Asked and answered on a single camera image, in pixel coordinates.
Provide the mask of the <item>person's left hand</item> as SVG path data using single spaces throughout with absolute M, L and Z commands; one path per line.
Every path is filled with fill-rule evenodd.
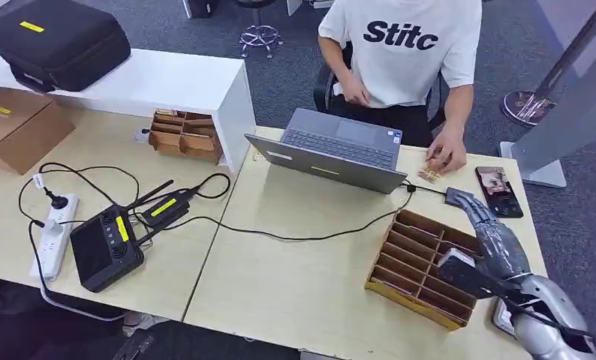
M 451 173 L 463 168 L 467 163 L 463 137 L 462 127 L 444 127 L 427 149 L 428 167 L 437 173 Z

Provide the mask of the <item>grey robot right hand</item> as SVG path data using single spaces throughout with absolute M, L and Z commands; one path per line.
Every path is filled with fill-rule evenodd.
M 509 227 L 472 195 L 456 193 L 453 199 L 467 214 L 480 243 L 485 267 L 492 276 L 509 280 L 531 274 L 525 251 Z

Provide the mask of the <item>person's right hand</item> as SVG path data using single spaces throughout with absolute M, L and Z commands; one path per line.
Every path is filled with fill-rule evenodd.
M 370 94 L 362 81 L 348 73 L 339 79 L 345 100 L 350 104 L 370 107 Z

